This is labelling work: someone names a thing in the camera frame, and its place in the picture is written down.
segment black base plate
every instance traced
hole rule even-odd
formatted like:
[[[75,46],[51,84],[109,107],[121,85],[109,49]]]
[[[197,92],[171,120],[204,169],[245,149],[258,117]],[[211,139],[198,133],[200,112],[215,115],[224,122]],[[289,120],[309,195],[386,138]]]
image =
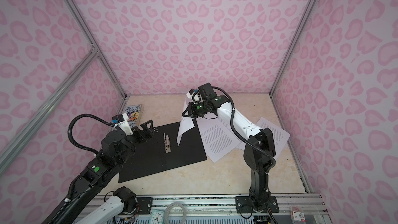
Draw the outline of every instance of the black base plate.
[[[140,210],[138,211],[138,214],[150,214],[150,210],[152,208],[152,200],[152,197],[137,197],[138,204],[140,205]]]
[[[271,209],[271,212],[279,213],[278,202],[276,201],[276,197],[274,197],[273,195],[269,197],[268,205]],[[235,206],[238,214],[250,214],[251,212],[253,212],[251,209],[251,204],[249,202],[249,197],[235,197]]]

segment black binder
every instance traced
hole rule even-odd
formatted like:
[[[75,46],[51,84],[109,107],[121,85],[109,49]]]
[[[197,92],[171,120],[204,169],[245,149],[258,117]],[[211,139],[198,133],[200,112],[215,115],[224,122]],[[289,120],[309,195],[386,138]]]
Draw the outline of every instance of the black binder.
[[[119,183],[207,160],[196,119],[193,123],[195,127],[182,135],[180,146],[177,146],[180,122],[155,127],[152,138],[135,145],[135,154],[119,173]],[[164,132],[170,139],[169,153],[164,148]]]

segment small box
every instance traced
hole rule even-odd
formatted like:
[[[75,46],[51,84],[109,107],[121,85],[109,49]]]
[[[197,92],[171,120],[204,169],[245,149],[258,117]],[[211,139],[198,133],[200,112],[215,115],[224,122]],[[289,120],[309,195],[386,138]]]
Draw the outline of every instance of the small box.
[[[304,211],[302,208],[297,206],[291,206],[290,214],[292,217],[293,224],[305,224]]]

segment book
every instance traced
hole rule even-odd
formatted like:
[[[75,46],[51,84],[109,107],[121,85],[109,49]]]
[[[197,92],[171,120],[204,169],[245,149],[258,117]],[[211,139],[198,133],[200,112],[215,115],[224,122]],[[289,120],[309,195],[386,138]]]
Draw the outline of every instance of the book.
[[[130,128],[133,128],[139,124],[141,109],[141,105],[126,106],[124,109],[124,112],[129,118],[128,122]]]

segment pink leopard print wall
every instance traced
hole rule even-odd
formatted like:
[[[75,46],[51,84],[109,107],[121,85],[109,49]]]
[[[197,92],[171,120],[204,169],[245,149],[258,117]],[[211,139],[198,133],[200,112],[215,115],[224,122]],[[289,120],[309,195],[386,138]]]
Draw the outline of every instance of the pink leopard print wall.
[[[335,224],[398,222],[398,0],[320,0],[277,107]]]
[[[0,178],[0,223],[44,221],[94,157],[69,142],[70,121],[82,113],[110,121],[120,103],[119,93],[95,60]],[[109,127],[82,118],[73,131],[77,142],[98,150]]]
[[[76,0],[128,93],[269,92],[307,0]]]
[[[88,50],[62,0],[0,0],[0,153]]]

